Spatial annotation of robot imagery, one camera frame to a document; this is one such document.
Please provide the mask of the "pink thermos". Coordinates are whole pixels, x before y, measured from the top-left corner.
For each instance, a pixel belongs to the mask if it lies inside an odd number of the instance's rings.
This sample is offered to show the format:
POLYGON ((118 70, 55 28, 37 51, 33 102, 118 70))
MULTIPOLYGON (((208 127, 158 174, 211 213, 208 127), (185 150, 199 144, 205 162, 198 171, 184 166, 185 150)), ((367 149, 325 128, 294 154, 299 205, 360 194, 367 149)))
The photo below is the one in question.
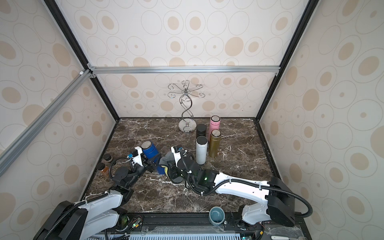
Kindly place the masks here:
POLYGON ((208 131, 208 140, 210 140, 211 133, 213 130, 218 130, 220 128, 221 118, 217 115, 211 116, 210 125, 208 131))

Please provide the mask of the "blue thermos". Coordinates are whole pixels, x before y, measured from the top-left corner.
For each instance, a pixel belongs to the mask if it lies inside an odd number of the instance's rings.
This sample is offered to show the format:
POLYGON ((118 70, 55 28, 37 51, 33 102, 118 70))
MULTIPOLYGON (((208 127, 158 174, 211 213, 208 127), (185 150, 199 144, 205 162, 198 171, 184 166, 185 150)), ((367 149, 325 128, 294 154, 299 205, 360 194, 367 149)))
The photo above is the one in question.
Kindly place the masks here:
POLYGON ((146 141, 142 143, 141 148, 145 156, 156 165, 159 175, 164 175, 165 169, 160 166, 161 154, 157 150, 155 144, 151 141, 146 141))

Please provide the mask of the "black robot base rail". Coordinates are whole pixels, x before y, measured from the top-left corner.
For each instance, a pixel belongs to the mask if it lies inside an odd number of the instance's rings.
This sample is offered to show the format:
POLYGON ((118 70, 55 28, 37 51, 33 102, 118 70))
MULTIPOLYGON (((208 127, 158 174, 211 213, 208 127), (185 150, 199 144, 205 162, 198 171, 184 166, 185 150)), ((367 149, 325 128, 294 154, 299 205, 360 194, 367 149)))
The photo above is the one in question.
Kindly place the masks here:
POLYGON ((287 237, 294 240, 310 240, 309 230, 303 219, 293 227, 284 227, 273 221, 264 221, 250 225, 240 220, 239 213, 225 213, 224 221, 218 226, 210 222, 209 213, 144 213, 142 215, 121 213, 115 225, 102 223, 85 224, 83 228, 77 223, 66 228, 61 223, 49 237, 51 240, 114 240, 123 238, 132 240, 134 234, 144 237, 170 237, 186 235, 188 238, 224 239, 235 234, 236 239, 270 240, 273 236, 287 237))

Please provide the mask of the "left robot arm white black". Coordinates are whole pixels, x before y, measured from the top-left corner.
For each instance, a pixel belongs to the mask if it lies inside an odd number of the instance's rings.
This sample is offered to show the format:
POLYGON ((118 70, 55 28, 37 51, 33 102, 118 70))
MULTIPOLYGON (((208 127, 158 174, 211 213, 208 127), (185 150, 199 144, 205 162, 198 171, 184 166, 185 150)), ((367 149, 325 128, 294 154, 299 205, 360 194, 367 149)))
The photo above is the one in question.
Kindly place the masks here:
POLYGON ((161 154, 148 159, 144 154, 130 154, 130 165, 110 171, 113 186, 102 195, 71 203, 61 202, 34 236, 35 240, 85 240, 94 234, 116 226, 117 209, 133 195, 133 185, 145 172, 156 170, 161 154))

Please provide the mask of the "black thermos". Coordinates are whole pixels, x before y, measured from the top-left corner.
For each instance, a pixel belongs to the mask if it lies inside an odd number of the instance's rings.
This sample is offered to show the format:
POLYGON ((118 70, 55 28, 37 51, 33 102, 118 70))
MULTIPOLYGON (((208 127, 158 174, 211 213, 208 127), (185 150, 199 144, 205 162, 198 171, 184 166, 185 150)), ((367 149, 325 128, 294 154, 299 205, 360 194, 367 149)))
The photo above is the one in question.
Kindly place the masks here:
POLYGON ((205 124, 198 124, 196 127, 196 138, 207 135, 207 126, 205 124))

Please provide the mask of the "gold thermos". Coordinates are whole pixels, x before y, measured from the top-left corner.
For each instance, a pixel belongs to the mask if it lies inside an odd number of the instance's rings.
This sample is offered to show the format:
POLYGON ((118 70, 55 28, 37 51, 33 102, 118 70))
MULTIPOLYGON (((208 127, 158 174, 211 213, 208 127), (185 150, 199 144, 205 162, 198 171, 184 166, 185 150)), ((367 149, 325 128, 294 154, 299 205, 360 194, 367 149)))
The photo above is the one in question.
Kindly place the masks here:
POLYGON ((215 158, 218 155, 221 139, 222 132, 220 130, 215 129, 211 132, 209 146, 209 156, 211 158, 215 158))

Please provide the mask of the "grey yellow cleaning cloth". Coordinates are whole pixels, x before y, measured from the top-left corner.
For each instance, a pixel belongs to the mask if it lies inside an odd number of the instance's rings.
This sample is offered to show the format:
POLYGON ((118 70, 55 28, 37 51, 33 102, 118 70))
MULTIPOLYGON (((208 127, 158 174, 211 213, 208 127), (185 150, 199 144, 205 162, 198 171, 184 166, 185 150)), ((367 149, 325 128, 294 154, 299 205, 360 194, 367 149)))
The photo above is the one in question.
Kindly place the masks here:
POLYGON ((167 152, 164 157, 161 157, 159 165, 165 169, 165 174, 173 184, 180 184, 184 180, 180 169, 176 166, 174 154, 172 152, 167 152))

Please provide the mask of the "white thermos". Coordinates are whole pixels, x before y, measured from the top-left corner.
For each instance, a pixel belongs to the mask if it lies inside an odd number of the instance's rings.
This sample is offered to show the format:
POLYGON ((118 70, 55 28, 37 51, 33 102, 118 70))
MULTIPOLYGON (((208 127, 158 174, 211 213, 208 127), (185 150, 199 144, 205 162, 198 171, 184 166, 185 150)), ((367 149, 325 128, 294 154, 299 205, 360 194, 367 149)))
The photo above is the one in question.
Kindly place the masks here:
POLYGON ((199 136, 196 139, 196 162, 204 165, 207 158, 208 139, 205 136, 199 136))

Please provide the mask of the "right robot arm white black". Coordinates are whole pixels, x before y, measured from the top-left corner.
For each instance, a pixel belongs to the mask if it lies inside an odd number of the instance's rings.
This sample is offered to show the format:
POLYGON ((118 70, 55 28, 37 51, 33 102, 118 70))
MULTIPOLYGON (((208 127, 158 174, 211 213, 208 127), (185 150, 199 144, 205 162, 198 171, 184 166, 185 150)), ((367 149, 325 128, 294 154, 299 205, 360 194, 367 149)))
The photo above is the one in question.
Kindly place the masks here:
POLYGON ((166 174, 174 182, 185 182, 200 196, 214 193, 232 195, 254 201, 241 210, 244 223, 273 221, 292 227, 296 218, 307 218, 313 207, 303 197, 293 193, 279 178, 270 181, 251 181, 226 175, 215 170, 202 169, 191 155, 177 154, 165 162, 166 174))

